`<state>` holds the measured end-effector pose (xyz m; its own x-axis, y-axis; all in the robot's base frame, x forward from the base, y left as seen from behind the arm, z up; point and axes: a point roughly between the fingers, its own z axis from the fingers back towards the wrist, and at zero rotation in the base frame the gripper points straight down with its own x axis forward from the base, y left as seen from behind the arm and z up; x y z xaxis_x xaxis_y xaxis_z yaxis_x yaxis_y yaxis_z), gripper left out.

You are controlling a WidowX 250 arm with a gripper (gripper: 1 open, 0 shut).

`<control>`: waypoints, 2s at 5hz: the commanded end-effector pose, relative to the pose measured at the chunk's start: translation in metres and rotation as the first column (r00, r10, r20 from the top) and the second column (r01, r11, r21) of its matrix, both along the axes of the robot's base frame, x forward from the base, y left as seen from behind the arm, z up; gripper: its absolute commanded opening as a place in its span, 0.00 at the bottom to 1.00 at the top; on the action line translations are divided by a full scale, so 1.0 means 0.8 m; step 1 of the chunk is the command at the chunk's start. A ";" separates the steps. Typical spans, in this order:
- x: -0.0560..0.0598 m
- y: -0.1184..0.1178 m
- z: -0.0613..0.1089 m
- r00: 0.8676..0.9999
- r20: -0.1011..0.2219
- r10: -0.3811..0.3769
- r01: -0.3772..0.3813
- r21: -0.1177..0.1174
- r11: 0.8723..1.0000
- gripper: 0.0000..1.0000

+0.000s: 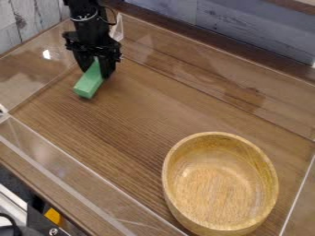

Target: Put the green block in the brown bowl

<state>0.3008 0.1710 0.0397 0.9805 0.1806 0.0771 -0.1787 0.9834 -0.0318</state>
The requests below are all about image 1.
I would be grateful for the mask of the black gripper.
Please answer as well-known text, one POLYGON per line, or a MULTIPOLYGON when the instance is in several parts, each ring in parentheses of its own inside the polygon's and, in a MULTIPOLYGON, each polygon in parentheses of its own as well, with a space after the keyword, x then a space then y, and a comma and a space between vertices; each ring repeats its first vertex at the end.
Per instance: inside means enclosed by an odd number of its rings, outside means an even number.
POLYGON ((120 62, 120 43, 110 35, 110 27, 115 23, 108 22, 99 13, 94 16, 76 16, 71 21, 75 30, 63 33, 66 47, 84 72, 94 64, 94 58, 98 58, 103 78, 108 79, 120 62))

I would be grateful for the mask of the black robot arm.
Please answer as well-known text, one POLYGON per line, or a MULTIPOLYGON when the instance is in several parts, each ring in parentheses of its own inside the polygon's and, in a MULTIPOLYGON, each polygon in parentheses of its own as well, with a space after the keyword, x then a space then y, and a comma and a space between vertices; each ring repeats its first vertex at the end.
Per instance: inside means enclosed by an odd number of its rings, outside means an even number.
POLYGON ((120 43, 110 36, 110 22, 99 0, 63 0, 70 8, 74 31, 66 31, 66 47, 72 51, 76 63, 86 72, 99 61, 103 79, 111 77, 120 62, 120 43))

